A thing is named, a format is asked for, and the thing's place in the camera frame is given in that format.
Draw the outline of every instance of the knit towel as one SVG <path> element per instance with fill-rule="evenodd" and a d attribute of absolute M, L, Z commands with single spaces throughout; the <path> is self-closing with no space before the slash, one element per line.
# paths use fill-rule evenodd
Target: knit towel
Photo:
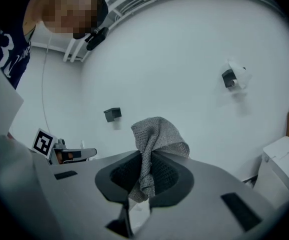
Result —
<path fill-rule="evenodd" d="M 162 151 L 187 158 L 190 150 L 177 128 L 162 117 L 139 121 L 131 129 L 135 137 L 135 146 L 142 154 L 142 165 L 139 181 L 129 198 L 141 203 L 155 195 L 155 182 L 150 174 L 151 152 Z"/>

